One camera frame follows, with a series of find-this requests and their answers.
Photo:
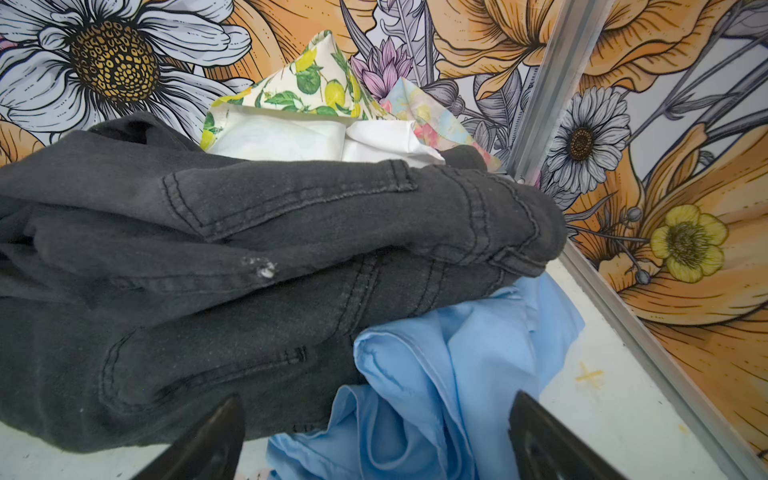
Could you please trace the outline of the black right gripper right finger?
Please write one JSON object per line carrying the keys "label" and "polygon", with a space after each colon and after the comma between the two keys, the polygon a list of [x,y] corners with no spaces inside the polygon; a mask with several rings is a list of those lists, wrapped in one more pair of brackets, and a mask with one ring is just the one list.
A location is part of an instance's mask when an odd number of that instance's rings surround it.
{"label": "black right gripper right finger", "polygon": [[515,396],[509,426],[508,434],[521,479],[625,479],[524,391],[518,391]]}

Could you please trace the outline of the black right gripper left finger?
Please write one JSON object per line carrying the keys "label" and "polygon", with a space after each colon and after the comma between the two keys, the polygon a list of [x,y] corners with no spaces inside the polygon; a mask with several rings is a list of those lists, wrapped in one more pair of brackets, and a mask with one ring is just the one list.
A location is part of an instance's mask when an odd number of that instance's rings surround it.
{"label": "black right gripper left finger", "polygon": [[239,395],[225,398],[134,480],[232,480],[245,438],[245,412]]}

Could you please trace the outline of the light blue cloth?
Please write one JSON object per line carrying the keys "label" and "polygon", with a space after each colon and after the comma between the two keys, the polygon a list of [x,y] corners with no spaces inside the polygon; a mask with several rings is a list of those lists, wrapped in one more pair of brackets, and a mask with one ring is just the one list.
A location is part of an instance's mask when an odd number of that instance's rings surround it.
{"label": "light blue cloth", "polygon": [[361,385],[342,386],[327,426],[268,444],[275,479],[515,479],[509,415],[538,396],[583,329],[548,275],[481,300],[363,331]]}

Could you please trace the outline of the pastel floral cloth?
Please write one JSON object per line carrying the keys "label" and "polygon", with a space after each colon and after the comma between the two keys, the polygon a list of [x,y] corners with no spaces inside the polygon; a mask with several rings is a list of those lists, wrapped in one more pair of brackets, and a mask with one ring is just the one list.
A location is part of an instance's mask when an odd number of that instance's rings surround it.
{"label": "pastel floral cloth", "polygon": [[501,169],[501,160],[490,152],[489,127],[483,121],[464,124],[459,120],[465,103],[455,81],[438,80],[422,89],[401,78],[378,103],[389,115],[413,121],[414,133],[423,144],[440,151],[472,146],[489,171]]}

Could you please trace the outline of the lemon print cloth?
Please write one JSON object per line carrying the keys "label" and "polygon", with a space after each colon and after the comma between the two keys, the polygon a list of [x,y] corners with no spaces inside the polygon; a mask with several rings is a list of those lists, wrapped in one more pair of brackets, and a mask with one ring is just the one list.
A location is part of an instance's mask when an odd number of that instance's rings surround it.
{"label": "lemon print cloth", "polygon": [[397,119],[374,99],[323,31],[280,71],[214,101],[200,146],[249,161],[443,164],[415,129],[415,121]]}

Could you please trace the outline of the dark grey denim jeans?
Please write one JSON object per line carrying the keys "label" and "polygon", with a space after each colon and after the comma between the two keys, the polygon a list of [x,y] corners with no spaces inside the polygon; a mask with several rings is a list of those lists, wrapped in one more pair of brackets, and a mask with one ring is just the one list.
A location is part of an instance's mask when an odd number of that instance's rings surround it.
{"label": "dark grey denim jeans", "polygon": [[555,202],[484,169],[248,161],[139,113],[1,170],[1,420],[71,452],[328,422],[367,327],[536,277]]}

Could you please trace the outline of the aluminium base frame rail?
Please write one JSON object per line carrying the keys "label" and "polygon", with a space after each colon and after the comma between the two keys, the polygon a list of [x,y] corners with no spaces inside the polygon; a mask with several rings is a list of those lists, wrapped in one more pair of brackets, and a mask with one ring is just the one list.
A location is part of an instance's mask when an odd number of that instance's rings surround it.
{"label": "aluminium base frame rail", "polygon": [[721,471],[730,479],[765,479],[767,468],[758,460],[758,455],[748,448],[571,242],[566,243],[561,262]]}

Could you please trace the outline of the aluminium corner frame post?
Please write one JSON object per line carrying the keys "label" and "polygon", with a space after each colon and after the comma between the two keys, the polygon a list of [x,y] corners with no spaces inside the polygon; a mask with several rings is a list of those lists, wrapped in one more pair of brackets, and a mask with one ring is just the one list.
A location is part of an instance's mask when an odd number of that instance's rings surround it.
{"label": "aluminium corner frame post", "polygon": [[536,182],[612,5],[599,0],[564,3],[512,145],[508,174],[515,181]]}

